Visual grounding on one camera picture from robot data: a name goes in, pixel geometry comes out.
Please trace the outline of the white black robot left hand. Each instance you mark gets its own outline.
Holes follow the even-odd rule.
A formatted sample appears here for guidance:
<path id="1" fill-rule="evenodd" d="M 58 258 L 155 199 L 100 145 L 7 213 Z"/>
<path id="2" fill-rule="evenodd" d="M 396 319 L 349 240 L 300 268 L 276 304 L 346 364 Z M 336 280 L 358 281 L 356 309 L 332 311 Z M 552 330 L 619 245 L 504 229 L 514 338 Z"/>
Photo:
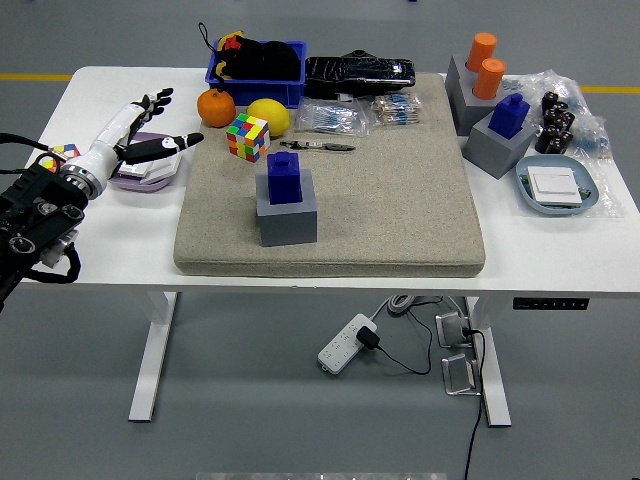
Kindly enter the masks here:
<path id="1" fill-rule="evenodd" d="M 196 132 L 131 143 L 145 123 L 164 111 L 172 93 L 172 88 L 166 88 L 126 105 L 99 133 L 87 152 L 61 167 L 62 177 L 92 200 L 104 192 L 122 162 L 135 165 L 168 158 L 203 141 L 204 135 Z"/>

